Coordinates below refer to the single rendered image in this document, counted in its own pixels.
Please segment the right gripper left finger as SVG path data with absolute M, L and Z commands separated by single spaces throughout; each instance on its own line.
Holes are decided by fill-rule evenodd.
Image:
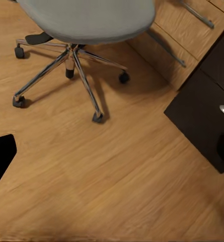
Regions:
M 16 141 L 12 134 L 0 137 L 0 179 L 17 153 Z

